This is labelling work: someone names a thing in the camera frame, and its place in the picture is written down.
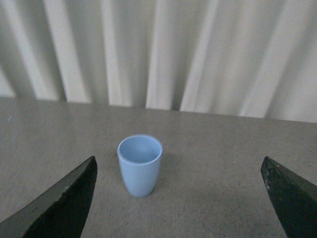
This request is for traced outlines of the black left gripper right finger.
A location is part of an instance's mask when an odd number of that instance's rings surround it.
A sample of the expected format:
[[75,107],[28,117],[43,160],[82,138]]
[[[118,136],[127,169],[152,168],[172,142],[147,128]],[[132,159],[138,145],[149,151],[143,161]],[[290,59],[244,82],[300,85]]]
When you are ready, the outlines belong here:
[[261,174],[275,213],[289,238],[317,236],[317,186],[266,156]]

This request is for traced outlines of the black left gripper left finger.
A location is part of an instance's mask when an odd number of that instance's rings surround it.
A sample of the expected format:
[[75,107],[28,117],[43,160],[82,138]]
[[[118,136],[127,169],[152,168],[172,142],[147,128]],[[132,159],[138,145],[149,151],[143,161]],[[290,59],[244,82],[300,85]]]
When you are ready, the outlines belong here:
[[0,224],[2,238],[79,238],[91,207],[98,166],[94,156]]

